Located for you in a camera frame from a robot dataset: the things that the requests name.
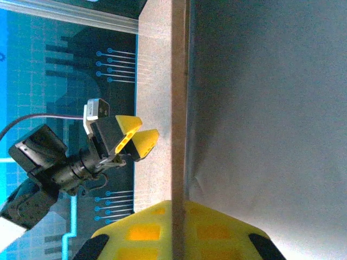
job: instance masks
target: blue printed backdrop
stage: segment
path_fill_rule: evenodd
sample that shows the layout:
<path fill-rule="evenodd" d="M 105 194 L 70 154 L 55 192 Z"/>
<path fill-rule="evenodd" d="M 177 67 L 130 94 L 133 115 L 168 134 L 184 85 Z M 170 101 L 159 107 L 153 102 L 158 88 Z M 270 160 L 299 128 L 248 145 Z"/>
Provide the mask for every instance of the blue printed backdrop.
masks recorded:
<path fill-rule="evenodd" d="M 108 101 L 111 115 L 133 115 L 135 84 L 129 74 L 134 74 L 135 47 L 135 35 L 0 10 L 0 52 L 6 56 L 0 62 L 0 93 L 6 97 L 0 103 L 0 128 L 31 113 L 82 115 L 83 105 L 90 98 Z M 128 53 L 125 55 L 130 55 L 133 62 L 127 61 L 124 66 L 124 61 L 129 60 L 125 58 L 108 63 L 108 50 Z M 127 72 L 110 75 L 108 70 L 115 62 L 127 67 Z M 9 131 L 0 142 L 0 158 L 8 158 L 10 146 L 42 123 L 47 123 L 68 146 L 68 155 L 86 144 L 80 121 L 32 119 Z M 77 225 L 72 225 L 70 197 L 61 194 L 47 216 L 0 254 L 0 260 L 71 258 L 96 229 L 131 214 L 133 163 L 129 161 L 123 168 L 108 171 L 107 186 L 77 197 Z M 26 178 L 16 163 L 0 161 L 0 204 Z M 105 200 L 97 201 L 96 197 L 123 191 L 128 191 L 127 204 L 117 206 L 121 213 L 112 211 L 111 216 L 107 215 Z M 113 200 L 112 203 L 119 203 L 118 197 Z M 77 236 L 68 240 L 65 251 L 62 236 L 72 232 L 71 226 L 76 226 Z"/>
<path fill-rule="evenodd" d="M 0 16 L 0 28 L 2 28 L 0 51 L 6 55 L 5 61 L 1 63 L 1 78 L 6 79 L 6 81 L 2 80 L 1 89 L 5 89 L 7 97 L 6 102 L 1 106 L 2 118 L 5 119 L 2 120 L 1 128 L 3 128 L 4 122 L 8 124 L 19 116 L 46 112 L 47 102 L 54 103 L 66 94 L 67 79 L 45 76 L 45 70 L 58 69 L 57 65 L 46 64 L 45 58 L 71 59 L 71 54 L 46 51 L 45 44 L 64 46 L 66 43 L 60 41 L 60 36 L 73 36 L 81 30 L 81 27 L 3 10 Z M 67 72 L 72 70 L 67 66 L 60 67 L 59 69 Z M 19 137 L 45 122 L 45 119 L 32 119 L 15 126 L 1 142 L 1 156 L 9 157 L 7 150 Z M 65 142 L 68 137 L 67 124 L 71 123 L 64 123 Z M 6 163 L 5 168 L 4 164 L 1 164 L 1 170 L 2 178 L 3 172 L 6 172 L 4 189 L 6 196 L 27 178 L 26 173 L 16 163 Z M 51 248 L 59 248 L 61 240 L 45 242 L 45 237 L 64 234 L 67 228 L 64 218 L 55 212 L 50 212 L 30 232 L 10 245 L 3 258 L 8 260 L 60 259 L 61 250 L 56 250 L 49 255 L 45 252 Z"/>

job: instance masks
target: black rubber corner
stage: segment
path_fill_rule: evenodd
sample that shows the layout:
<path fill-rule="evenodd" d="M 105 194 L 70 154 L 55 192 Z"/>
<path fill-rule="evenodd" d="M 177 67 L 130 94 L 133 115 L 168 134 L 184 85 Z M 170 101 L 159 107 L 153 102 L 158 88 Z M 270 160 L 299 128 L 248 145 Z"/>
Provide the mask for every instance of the black rubber corner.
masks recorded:
<path fill-rule="evenodd" d="M 110 237 L 106 234 L 88 239 L 73 260 L 97 260 Z"/>
<path fill-rule="evenodd" d="M 270 239 L 254 233 L 248 237 L 263 260 L 286 260 Z"/>

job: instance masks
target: square hole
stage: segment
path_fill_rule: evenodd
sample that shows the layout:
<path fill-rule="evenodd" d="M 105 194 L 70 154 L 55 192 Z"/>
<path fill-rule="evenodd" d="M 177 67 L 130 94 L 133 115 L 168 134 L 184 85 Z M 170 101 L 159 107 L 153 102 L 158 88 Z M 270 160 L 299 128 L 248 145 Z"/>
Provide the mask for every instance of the square hole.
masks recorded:
<path fill-rule="evenodd" d="M 157 224 L 137 224 L 130 227 L 126 239 L 131 241 L 159 240 L 160 226 Z"/>
<path fill-rule="evenodd" d="M 121 248 L 118 251 L 117 260 L 157 260 L 156 248 Z"/>
<path fill-rule="evenodd" d="M 201 240 L 230 239 L 230 231 L 227 226 L 221 224 L 199 225 L 197 237 Z"/>

